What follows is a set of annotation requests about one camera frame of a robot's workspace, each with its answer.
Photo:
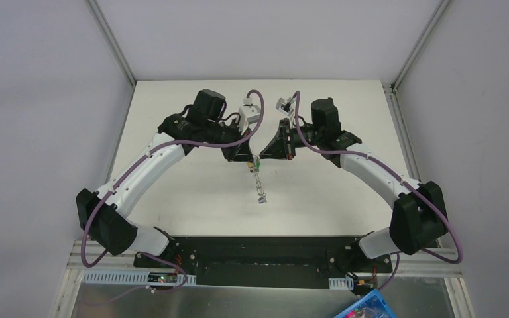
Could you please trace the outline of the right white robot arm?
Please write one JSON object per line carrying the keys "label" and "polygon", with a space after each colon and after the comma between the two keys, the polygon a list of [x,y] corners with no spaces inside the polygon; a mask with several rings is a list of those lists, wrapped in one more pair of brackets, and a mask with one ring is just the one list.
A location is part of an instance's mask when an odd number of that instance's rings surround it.
{"label": "right white robot arm", "polygon": [[349,260],[354,269],[367,271],[385,254],[413,255],[448,233],[441,188],[435,182],[406,179],[374,157],[359,137],[342,128],[332,98],[311,103],[308,123],[298,115],[296,96],[280,98],[276,108],[285,118],[260,158],[292,160],[296,149],[314,147],[326,160],[358,177],[392,208],[388,227],[351,245]]}

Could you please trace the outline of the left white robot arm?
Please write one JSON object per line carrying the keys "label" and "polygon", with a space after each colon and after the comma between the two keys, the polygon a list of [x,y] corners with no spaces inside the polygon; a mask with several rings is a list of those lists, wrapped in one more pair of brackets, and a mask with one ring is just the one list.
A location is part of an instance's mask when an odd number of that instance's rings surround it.
{"label": "left white robot arm", "polygon": [[84,237],[95,239],[113,256],[128,250],[145,252],[158,267],[171,266],[176,251],[169,246],[169,235],[154,227],[138,225],[128,216],[158,178],[195,148],[218,148],[229,162],[251,161],[249,139],[264,115],[264,105],[252,102],[255,92],[247,93],[237,119],[229,124],[223,119],[226,98],[210,89],[200,90],[183,111],[166,117],[150,142],[124,170],[97,190],[84,188],[77,194],[76,207]]}

